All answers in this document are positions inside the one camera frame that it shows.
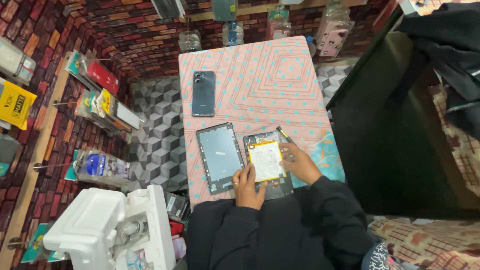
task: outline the tablet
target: tablet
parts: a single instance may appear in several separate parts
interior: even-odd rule
[[[245,165],[232,123],[208,127],[196,135],[210,194],[233,189],[232,176]]]

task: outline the patterned fabric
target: patterned fabric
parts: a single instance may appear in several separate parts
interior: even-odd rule
[[[181,54],[179,65],[192,205],[230,197],[228,192],[209,194],[195,139],[197,130],[225,122],[234,124],[241,143],[244,135],[274,131],[281,125],[324,175],[344,181],[345,173],[304,37]],[[212,118],[192,117],[192,77],[194,71],[200,70],[214,71],[216,75],[216,108]],[[305,185],[298,179],[293,181],[294,187]]]
[[[388,253],[428,269],[480,269],[480,222],[435,221],[413,225],[399,220],[370,224]]]
[[[452,155],[462,173],[465,185],[480,196],[480,142],[444,119],[447,92],[443,85],[430,87],[442,129],[452,148]]]

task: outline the yellow package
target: yellow package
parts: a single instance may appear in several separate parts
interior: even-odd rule
[[[28,111],[36,95],[2,79],[0,95],[0,119],[26,130]]]

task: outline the table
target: table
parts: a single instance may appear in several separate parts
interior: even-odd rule
[[[332,180],[345,173],[305,37],[244,44],[181,54],[180,86],[192,207],[204,201],[230,198],[229,192],[210,195],[195,132],[231,122],[239,142],[244,135],[282,129],[307,152]],[[195,71],[216,74],[214,117],[192,117],[192,78]],[[244,162],[246,156],[241,147]],[[305,185],[292,175],[294,187]]]

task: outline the circuit board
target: circuit board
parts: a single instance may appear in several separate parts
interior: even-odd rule
[[[250,163],[250,157],[248,155],[248,146],[249,144],[257,144],[265,141],[277,141],[279,144],[282,143],[282,137],[280,132],[272,131],[259,133],[255,135],[249,135],[243,137],[243,146],[245,147],[245,154],[247,156],[247,163]],[[267,190],[265,193],[265,200],[281,198],[290,194],[293,194],[293,184],[290,177],[290,173],[287,172],[286,177],[279,177],[277,179],[268,180]],[[255,191],[258,192],[258,189],[263,182],[255,183]]]

